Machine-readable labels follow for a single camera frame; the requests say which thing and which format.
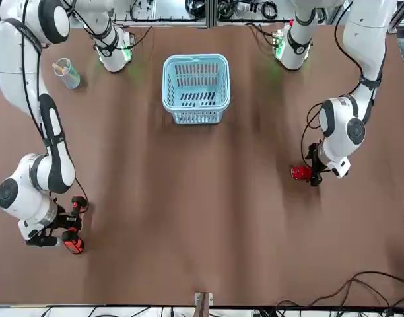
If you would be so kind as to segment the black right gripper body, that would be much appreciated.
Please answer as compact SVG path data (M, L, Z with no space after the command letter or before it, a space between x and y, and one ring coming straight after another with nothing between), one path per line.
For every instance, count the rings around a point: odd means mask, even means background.
M58 205L56 217L48 228L51 230L63 228L78 232L82 229L82 219L79 215L80 211L81 206L78 203L73 204L73 208L70 213L66 212L62 206Z

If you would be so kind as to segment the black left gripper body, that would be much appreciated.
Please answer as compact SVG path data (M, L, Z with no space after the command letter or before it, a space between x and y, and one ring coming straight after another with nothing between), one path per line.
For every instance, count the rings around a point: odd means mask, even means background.
M312 165L312 170L313 172L323 172L324 171L324 164L321 162L319 156L318 156L318 149L319 149L319 143L316 144L316 157L314 164Z

